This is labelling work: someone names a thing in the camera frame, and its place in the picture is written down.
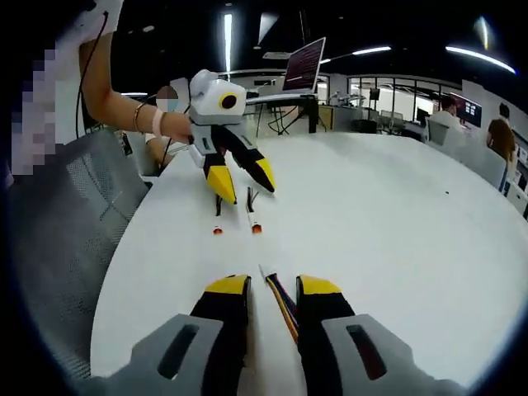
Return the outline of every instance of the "laptop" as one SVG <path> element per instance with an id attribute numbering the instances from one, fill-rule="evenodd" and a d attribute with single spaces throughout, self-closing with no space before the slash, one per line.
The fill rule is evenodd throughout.
<path id="1" fill-rule="evenodd" d="M 275 95 L 248 98 L 246 104 L 251 105 L 264 101 L 278 101 L 314 94 L 325 43 L 326 37 L 323 37 L 301 49 L 297 49 L 288 60 L 282 91 Z"/>

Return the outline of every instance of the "bracelet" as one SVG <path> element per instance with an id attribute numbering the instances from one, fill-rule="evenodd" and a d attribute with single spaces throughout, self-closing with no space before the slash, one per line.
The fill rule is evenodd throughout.
<path id="1" fill-rule="evenodd" d="M 166 113 L 164 111 L 156 109 L 156 112 L 154 113 L 154 117 L 152 118 L 152 132 L 158 138 L 162 137 L 161 125 L 162 125 L 162 118 L 163 116 L 165 116 L 165 114 Z"/>
<path id="2" fill-rule="evenodd" d="M 139 130 L 139 127 L 138 127 L 138 115 L 139 115 L 139 111 L 141 110 L 141 107 L 145 106 L 147 103 L 139 103 L 139 105 L 135 108 L 135 111 L 134 111 L 134 128 L 135 130 L 137 130 L 138 132 L 141 132 Z"/>

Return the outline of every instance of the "brown shirt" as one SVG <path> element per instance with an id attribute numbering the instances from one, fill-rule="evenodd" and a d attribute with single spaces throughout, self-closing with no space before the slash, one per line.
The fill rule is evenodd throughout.
<path id="1" fill-rule="evenodd" d="M 489 124 L 488 132 L 491 135 L 489 148 L 507 162 L 511 162 L 515 151 L 515 136 L 508 124 L 501 119 L 493 120 Z"/>

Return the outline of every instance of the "gripper camera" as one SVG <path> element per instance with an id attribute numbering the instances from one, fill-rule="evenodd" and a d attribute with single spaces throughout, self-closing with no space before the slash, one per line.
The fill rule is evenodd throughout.
<path id="1" fill-rule="evenodd" d="M 274 192 L 270 163 L 251 143 L 243 127 L 246 90 L 219 79 L 217 73 L 201 70 L 191 80 L 190 94 L 190 152 L 196 165 L 204 170 L 207 184 L 228 203 L 237 203 L 233 180 L 222 153 L 225 149 L 255 182 Z"/>

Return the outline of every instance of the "gray gripper housing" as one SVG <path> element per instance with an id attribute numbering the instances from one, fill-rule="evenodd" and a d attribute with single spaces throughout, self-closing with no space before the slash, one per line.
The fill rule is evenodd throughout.
<path id="1" fill-rule="evenodd" d="M 465 389 L 450 380 L 436 380 L 420 370 L 411 347 L 370 315 L 323 320 L 337 360 L 343 396 L 461 395 Z M 358 348 L 377 361 L 369 375 Z"/>
<path id="2" fill-rule="evenodd" d="M 199 396 L 205 367 L 222 322 L 178 314 L 140 341 L 130 363 L 108 378 L 73 384 L 81 395 Z M 465 389 L 420 370 L 413 351 L 370 315 L 323 320 L 342 382 L 343 396 L 460 396 Z M 378 376 L 372 378 L 358 342 L 375 351 Z"/>
<path id="3" fill-rule="evenodd" d="M 82 395 L 200 396 L 222 326 L 219 320 L 178 314 L 134 346 L 128 365 L 74 386 Z"/>

